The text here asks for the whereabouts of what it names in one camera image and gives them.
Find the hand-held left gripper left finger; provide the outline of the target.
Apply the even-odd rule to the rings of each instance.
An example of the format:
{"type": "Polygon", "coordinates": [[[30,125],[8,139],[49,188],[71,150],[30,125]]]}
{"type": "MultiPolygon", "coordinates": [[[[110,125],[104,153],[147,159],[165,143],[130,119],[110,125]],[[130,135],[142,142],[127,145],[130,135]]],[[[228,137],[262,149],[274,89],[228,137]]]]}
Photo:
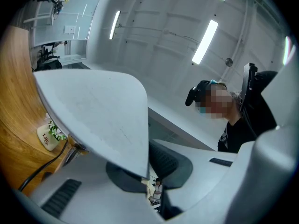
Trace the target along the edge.
{"type": "Polygon", "coordinates": [[[46,178],[30,199],[68,224],[163,224],[134,175],[86,154],[46,178]]]}

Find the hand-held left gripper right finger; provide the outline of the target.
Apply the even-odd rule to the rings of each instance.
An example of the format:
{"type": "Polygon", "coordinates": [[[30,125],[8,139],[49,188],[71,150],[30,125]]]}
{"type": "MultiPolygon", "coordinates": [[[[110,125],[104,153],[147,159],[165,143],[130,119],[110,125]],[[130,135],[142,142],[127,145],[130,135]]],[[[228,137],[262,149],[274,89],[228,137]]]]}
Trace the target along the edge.
{"type": "Polygon", "coordinates": [[[160,210],[149,208],[149,224],[226,224],[233,192],[222,181],[235,154],[149,142],[149,162],[162,180],[160,210]]]}

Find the white shade table lamp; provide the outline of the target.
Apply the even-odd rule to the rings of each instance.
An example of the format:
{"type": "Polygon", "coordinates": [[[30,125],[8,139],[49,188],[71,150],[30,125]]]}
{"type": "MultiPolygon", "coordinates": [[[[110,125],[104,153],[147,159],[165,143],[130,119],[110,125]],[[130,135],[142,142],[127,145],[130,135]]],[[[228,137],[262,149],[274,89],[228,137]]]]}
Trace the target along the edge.
{"type": "Polygon", "coordinates": [[[145,193],[149,175],[148,100],[133,76],[103,70],[47,70],[34,73],[40,98],[59,129],[87,150],[43,181],[40,199],[67,179],[90,192],[122,189],[145,193]]]}

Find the wooden desk top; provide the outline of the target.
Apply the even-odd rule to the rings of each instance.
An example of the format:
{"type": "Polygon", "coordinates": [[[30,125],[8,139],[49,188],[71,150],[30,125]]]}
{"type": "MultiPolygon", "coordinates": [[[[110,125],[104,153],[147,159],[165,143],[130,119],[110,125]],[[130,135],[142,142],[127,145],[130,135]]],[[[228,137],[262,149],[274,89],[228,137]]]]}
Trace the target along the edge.
{"type": "Polygon", "coordinates": [[[46,110],[31,69],[28,31],[8,26],[0,41],[0,177],[18,189],[34,171],[56,159],[24,188],[27,196],[45,172],[58,169],[70,149],[64,140],[52,151],[44,148],[36,131],[45,124],[46,110]]]}

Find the person's black shirt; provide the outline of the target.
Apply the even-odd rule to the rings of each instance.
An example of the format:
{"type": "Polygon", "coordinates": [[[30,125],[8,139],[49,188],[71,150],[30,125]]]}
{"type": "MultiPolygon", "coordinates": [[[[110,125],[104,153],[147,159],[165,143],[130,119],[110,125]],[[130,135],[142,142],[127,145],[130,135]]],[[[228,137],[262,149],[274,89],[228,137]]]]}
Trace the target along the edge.
{"type": "Polygon", "coordinates": [[[238,153],[242,144],[254,140],[248,124],[241,118],[233,126],[227,123],[224,133],[219,138],[217,151],[238,153]]]}

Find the small white flower pot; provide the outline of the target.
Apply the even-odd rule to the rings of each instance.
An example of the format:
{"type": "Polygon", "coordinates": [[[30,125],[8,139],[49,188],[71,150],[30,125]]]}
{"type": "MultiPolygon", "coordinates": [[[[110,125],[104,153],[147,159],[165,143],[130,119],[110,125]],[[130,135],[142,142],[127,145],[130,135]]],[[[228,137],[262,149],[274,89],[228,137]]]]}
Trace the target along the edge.
{"type": "Polygon", "coordinates": [[[67,140],[67,137],[51,119],[47,124],[39,127],[36,133],[42,145],[48,151],[52,151],[60,141],[67,140]]]}

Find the white table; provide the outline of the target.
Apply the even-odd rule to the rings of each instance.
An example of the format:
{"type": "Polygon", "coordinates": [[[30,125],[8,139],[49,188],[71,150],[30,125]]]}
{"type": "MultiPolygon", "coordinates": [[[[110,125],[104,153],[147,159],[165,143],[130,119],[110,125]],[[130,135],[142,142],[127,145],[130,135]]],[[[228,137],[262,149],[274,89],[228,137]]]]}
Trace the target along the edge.
{"type": "Polygon", "coordinates": [[[37,27],[38,22],[42,21],[45,26],[52,26],[65,4],[64,0],[38,1],[35,15],[25,19],[23,24],[33,23],[33,27],[37,27]]]}

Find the black equipment mount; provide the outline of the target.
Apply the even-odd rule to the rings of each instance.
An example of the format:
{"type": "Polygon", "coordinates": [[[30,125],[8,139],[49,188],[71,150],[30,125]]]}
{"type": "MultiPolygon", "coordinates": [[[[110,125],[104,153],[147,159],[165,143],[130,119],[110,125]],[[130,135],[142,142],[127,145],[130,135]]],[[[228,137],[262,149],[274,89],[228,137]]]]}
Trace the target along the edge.
{"type": "Polygon", "coordinates": [[[271,70],[257,70],[253,63],[244,66],[240,104],[242,118],[255,139],[276,126],[273,114],[261,93],[278,74],[271,70]]]}

